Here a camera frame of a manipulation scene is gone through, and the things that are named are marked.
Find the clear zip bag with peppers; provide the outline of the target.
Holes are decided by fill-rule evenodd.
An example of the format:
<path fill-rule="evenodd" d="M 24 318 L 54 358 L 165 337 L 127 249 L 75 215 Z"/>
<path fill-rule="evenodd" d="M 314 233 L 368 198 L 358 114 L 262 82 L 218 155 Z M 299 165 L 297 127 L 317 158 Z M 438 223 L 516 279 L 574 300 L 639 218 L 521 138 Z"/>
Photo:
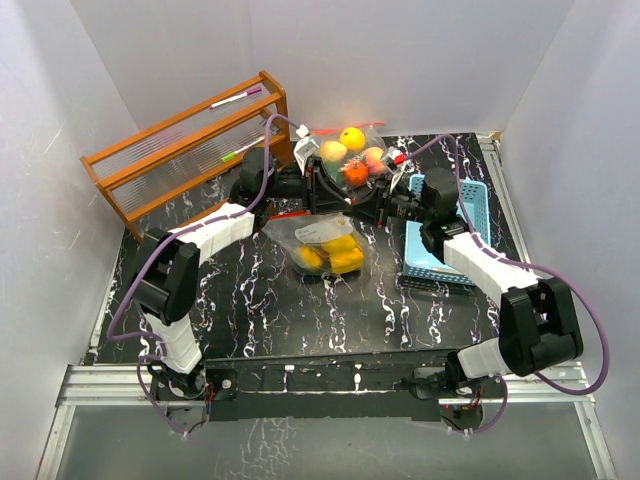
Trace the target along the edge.
<path fill-rule="evenodd" d="M 363 267 L 368 257 L 366 241 L 352 219 L 342 213 L 279 214 L 262 231 L 286 252 L 302 274 L 353 273 Z"/>

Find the yellow fake bell pepper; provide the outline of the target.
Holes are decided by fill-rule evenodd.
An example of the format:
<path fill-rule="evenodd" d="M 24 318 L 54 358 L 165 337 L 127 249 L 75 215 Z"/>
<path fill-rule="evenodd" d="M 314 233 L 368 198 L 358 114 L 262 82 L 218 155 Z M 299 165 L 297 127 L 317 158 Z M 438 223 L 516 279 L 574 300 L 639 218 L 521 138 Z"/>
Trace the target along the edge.
<path fill-rule="evenodd" d="M 331 272 L 345 274 L 362 267 L 364 254 L 352 235 L 344 235 L 324 242 L 322 249 L 328 254 Z"/>

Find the orange yellow fake pepper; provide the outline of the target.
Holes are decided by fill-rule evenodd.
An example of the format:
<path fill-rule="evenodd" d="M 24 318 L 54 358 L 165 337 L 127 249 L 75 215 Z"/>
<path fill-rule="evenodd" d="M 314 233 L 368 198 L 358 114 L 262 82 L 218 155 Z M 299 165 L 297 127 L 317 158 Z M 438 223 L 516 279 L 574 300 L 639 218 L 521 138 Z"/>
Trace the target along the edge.
<path fill-rule="evenodd" d="M 326 253 L 320 249 L 309 245 L 301 245 L 298 248 L 300 265 L 308 271 L 321 271 L 324 268 Z"/>

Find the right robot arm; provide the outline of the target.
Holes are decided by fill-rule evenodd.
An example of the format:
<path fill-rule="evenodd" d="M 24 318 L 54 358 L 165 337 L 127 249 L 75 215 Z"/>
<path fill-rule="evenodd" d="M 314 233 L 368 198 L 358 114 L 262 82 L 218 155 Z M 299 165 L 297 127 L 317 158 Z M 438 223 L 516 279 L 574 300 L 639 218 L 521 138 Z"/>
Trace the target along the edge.
<path fill-rule="evenodd" d="M 436 168 L 420 192 L 379 180 L 353 200 L 349 213 L 377 227 L 390 217 L 417 222 L 424 248 L 486 294 L 499 311 L 497 337 L 448 355 L 444 380 L 466 397 L 482 378 L 525 377 L 582 355 L 583 339 L 570 287 L 508 264 L 475 232 L 453 172 Z"/>

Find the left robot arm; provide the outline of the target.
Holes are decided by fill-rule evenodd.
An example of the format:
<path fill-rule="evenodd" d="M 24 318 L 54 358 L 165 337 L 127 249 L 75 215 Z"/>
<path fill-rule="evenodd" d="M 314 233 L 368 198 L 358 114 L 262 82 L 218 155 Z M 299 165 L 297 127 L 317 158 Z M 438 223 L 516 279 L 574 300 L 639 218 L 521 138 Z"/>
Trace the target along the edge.
<path fill-rule="evenodd" d="M 303 167 L 276 168 L 266 150 L 245 155 L 229 198 L 212 214 L 190 223 L 176 236 L 161 229 L 146 232 L 134 268 L 140 283 L 133 299 L 140 306 L 162 353 L 147 370 L 173 394 L 194 399 L 206 387 L 202 353 L 196 344 L 189 312 L 195 303 L 200 265 L 231 244 L 261 230 L 274 215 L 275 199 L 299 199 L 310 213 L 346 212 L 347 194 L 329 175 L 321 156 L 313 153 Z"/>

